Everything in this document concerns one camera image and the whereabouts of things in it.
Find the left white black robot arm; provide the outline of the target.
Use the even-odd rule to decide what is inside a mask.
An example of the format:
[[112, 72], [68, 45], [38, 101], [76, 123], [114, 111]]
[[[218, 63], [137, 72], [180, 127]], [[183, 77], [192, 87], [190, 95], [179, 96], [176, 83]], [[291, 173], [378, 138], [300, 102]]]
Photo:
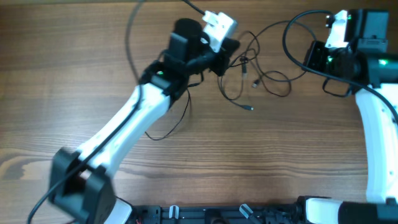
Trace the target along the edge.
[[177, 20], [168, 48], [144, 70], [126, 104], [75, 152], [62, 148], [54, 155], [49, 202], [78, 223], [126, 223], [132, 207], [117, 198], [112, 178], [137, 140], [190, 87], [192, 75], [225, 73], [239, 47], [236, 26], [224, 14], [204, 26]]

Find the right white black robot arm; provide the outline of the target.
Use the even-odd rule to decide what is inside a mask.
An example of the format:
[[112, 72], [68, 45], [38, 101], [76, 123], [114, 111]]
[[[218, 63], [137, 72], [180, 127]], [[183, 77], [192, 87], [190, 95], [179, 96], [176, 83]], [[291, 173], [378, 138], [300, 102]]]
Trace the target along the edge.
[[397, 223], [397, 56], [387, 53], [389, 13], [377, 9], [326, 12], [329, 36], [314, 41], [302, 68], [349, 85], [364, 129], [366, 202], [303, 198], [305, 223]]

